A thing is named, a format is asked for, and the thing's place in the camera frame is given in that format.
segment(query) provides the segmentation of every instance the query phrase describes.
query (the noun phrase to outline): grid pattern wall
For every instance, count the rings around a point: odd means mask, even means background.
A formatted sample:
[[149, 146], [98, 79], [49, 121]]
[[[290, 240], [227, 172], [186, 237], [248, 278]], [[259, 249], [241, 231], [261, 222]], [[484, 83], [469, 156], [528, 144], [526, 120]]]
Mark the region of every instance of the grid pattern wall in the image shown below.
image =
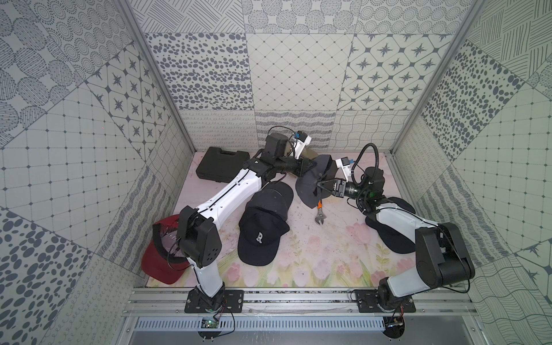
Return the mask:
[[[386, 151], [471, 0], [130, 3], [200, 151], [254, 151], [278, 120], [293, 129], [313, 122], [307, 132], [319, 151], [359, 151], [370, 141]], [[345, 111], [367, 124], [364, 135], [357, 126], [346, 132]], [[401, 118], [380, 123], [381, 112]]]
[[461, 224], [495, 344], [552, 341], [551, 23], [488, 1], [396, 153], [420, 213]]
[[109, 343], [144, 283], [192, 159], [150, 69], [111, 0], [1, 2], [0, 343]]

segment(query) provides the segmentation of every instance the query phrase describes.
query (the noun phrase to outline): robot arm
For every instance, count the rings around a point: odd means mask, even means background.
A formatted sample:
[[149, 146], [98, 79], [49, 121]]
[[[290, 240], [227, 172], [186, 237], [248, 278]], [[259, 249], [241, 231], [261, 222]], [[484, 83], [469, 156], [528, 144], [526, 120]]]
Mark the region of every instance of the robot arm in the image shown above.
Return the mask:
[[188, 257], [198, 280], [197, 290], [207, 306], [216, 310], [221, 306], [224, 284], [220, 278], [216, 258], [222, 249], [218, 229], [243, 202], [272, 180], [277, 173], [302, 175], [314, 166], [301, 157], [311, 137], [298, 131], [293, 136], [291, 152], [286, 154], [288, 137], [273, 133], [267, 136], [261, 156], [251, 158], [238, 175], [215, 196], [196, 208], [186, 206], [178, 221], [178, 246]]
[[376, 167], [365, 170], [370, 178], [363, 177], [360, 183], [354, 183], [347, 163], [351, 163], [347, 157], [336, 160], [345, 179], [334, 178], [318, 185], [336, 197], [357, 200], [364, 215], [393, 228], [415, 244], [416, 266], [379, 282], [378, 304], [383, 310], [395, 310], [412, 294], [474, 277], [474, 265], [454, 224], [424, 219], [387, 199], [383, 195], [383, 171]]

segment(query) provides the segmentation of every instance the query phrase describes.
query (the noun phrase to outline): cap brim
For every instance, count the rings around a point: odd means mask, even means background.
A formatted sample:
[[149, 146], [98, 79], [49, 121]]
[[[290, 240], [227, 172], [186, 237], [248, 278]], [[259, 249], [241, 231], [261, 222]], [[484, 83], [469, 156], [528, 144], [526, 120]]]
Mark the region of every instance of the cap brim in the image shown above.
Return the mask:
[[170, 268], [166, 258], [161, 257], [153, 241], [146, 248], [142, 257], [142, 270], [152, 278], [165, 284], [174, 284], [184, 274], [186, 267], [190, 266], [188, 262], [171, 263]]
[[240, 232], [238, 240], [238, 256], [243, 263], [252, 266], [266, 266], [274, 260], [278, 252], [280, 239], [266, 246], [254, 246], [250, 244], [243, 233]]
[[387, 248], [395, 253], [408, 254], [416, 250], [414, 242], [410, 241], [408, 237], [396, 231], [389, 225], [374, 221], [368, 217], [366, 217], [366, 225], [375, 229]]
[[276, 183], [268, 183], [266, 186], [264, 186], [263, 190], [265, 189], [274, 189], [276, 192], [278, 192], [285, 201], [286, 207], [291, 207], [291, 203], [293, 202], [293, 189], [286, 183], [280, 181]]

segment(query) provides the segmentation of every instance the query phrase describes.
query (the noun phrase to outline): floral mat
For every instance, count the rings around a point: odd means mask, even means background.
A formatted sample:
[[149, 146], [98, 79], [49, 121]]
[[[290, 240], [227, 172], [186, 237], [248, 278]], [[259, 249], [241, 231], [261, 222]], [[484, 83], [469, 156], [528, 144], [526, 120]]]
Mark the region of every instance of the floral mat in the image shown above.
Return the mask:
[[[199, 179], [195, 170], [204, 152], [195, 154], [192, 166], [179, 196], [174, 213], [186, 205], [199, 205], [197, 195], [205, 200], [226, 184]], [[357, 153], [333, 153], [332, 157], [356, 158]], [[374, 165], [374, 156], [365, 154], [359, 165]], [[400, 197], [383, 154], [380, 168], [384, 171], [384, 194]], [[336, 177], [343, 177], [339, 171]], [[294, 176], [283, 181], [295, 190]], [[290, 231], [280, 239], [274, 261], [267, 266], [244, 264], [237, 253], [240, 228], [238, 221], [245, 209], [242, 204], [219, 230], [222, 251], [217, 258], [220, 276], [226, 286], [232, 287], [363, 287], [378, 286], [381, 278], [406, 271], [415, 265], [415, 254], [397, 254], [390, 251], [378, 233], [364, 223], [364, 216], [347, 205], [347, 199], [329, 197], [322, 201], [327, 216], [323, 225], [314, 222], [316, 208], [310, 209], [297, 195], [288, 212]], [[192, 287], [196, 285], [193, 271], [187, 269], [174, 284], [167, 285], [149, 278], [147, 286]]]

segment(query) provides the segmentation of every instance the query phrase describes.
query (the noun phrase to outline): baseball cap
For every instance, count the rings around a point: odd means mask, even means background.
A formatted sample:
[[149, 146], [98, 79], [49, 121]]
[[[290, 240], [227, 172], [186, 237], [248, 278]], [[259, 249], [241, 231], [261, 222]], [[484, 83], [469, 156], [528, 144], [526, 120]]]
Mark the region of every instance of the baseball cap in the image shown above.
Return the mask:
[[239, 222], [241, 261], [265, 266], [274, 260], [280, 237], [289, 231], [286, 221], [292, 201], [293, 190], [284, 182], [269, 183], [253, 195]]
[[175, 214], [153, 224], [152, 240], [142, 256], [142, 270], [165, 284], [174, 284], [190, 266], [175, 244], [178, 218]]
[[[397, 204], [400, 208], [407, 210], [408, 212], [416, 214], [414, 207], [401, 198], [389, 197], [388, 200]], [[387, 224], [373, 220], [370, 217], [366, 217], [366, 225], [375, 229], [378, 232], [381, 240], [392, 251], [398, 254], [408, 254], [416, 250], [416, 245], [408, 237], [401, 234], [397, 230], [393, 229]]]

